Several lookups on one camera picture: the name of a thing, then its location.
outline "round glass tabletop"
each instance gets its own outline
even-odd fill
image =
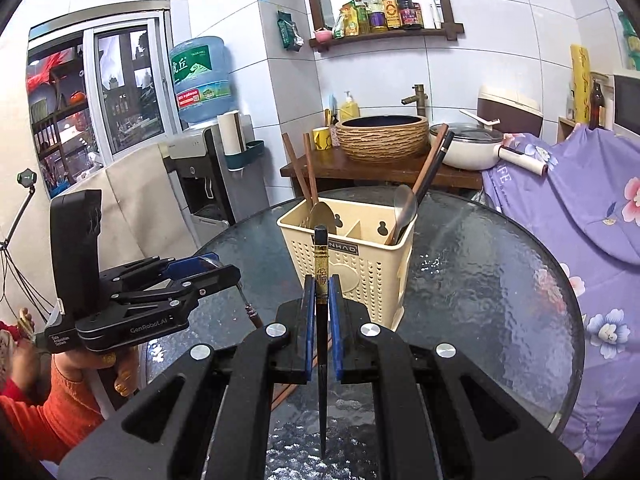
[[[393,205],[393,187],[357,187],[328,198]],[[300,200],[236,224],[198,252],[215,252],[242,273],[265,324],[302,288],[276,220]],[[559,434],[571,413],[584,361],[582,317],[567,276],[546,248],[505,216],[431,191],[415,224],[404,317],[410,344],[449,342]],[[224,348],[253,329],[233,289],[200,300],[187,330],[149,342],[152,380],[191,346]],[[297,387],[271,414],[265,478],[375,478],[375,417],[368,384],[335,382],[329,370],[327,456],[319,455],[318,387]]]

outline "microwave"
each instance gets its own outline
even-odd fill
[[[609,76],[612,114],[607,126],[615,134],[640,140],[640,72],[618,70]]]

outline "faucet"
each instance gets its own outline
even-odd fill
[[[421,117],[426,117],[427,116],[427,99],[429,97],[424,94],[424,85],[414,85],[413,88],[415,90],[415,95],[402,99],[400,102],[403,105],[416,103],[415,108],[416,108],[416,111],[418,112],[418,115],[420,115]]]

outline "person's hand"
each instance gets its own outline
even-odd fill
[[[138,347],[108,354],[95,354],[86,349],[70,350],[54,356],[56,367],[69,381],[82,381],[82,370],[102,370],[115,367],[118,377],[113,387],[123,397],[132,394],[138,387]]]
[[[38,379],[40,357],[28,339],[20,339],[12,355],[11,380],[26,393]]]

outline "gold painted fingernail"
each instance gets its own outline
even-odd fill
[[[113,366],[116,364],[116,354],[114,352],[102,356],[102,362],[106,365]]]

